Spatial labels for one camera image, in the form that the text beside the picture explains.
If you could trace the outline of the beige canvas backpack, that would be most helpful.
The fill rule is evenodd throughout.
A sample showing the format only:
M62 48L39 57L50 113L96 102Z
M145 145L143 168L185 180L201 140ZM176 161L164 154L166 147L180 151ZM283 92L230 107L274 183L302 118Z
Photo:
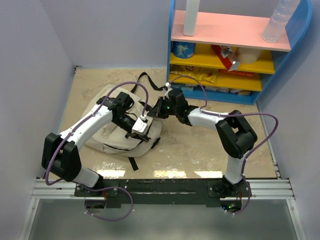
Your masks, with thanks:
M146 108L147 114L153 108L145 101L135 95L138 85L135 85L132 90L128 91L122 87L115 89L110 95L110 98L116 98L122 102L124 117L128 117L127 123L132 127L138 119L138 115ZM126 131L118 125L121 119L115 122L110 122L100 128L86 143L85 145L106 153L109 155L118 155L127 157L130 161L132 169L138 170L135 158L141 157L150 149L154 148L160 141L160 134L162 130L162 123L152 117L147 117L146 137L148 141L141 139L140 135L134 135L131 130Z

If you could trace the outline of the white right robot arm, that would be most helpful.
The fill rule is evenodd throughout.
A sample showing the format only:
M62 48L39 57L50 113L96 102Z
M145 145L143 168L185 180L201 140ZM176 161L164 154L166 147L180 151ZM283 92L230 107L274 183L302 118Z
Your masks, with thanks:
M244 183L245 156L258 140L240 111L205 112L198 106L190 105L180 89L170 90L166 96L160 96L147 111L152 118L175 116L182 124L216 130L228 160L225 174L221 182L214 186L214 191L222 198L233 197L240 192Z

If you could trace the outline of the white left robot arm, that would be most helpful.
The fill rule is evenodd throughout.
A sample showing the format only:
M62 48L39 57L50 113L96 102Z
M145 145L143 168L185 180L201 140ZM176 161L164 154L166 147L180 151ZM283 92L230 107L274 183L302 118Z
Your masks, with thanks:
M45 137L41 165L45 169L45 183L50 173L59 180L75 182L86 186L86 191L92 196L99 196L104 190L102 177L82 166L79 151L83 145L104 125L114 123L126 131L129 137L148 142L147 116L143 110L137 119L127 113L132 101L130 96L121 92L117 97L108 95L101 97L89 113L67 130Z

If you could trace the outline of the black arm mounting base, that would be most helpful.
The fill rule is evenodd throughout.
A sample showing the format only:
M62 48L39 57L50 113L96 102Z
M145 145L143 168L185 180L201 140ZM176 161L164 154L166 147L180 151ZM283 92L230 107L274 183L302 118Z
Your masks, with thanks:
M223 207L235 201L235 209L241 200L252 195L247 183L229 197L220 197L214 187L222 178L155 178L155 179L104 179L102 191L91 191L83 186L75 188L74 195L86 200L101 200L107 208L121 205L204 205L209 208Z

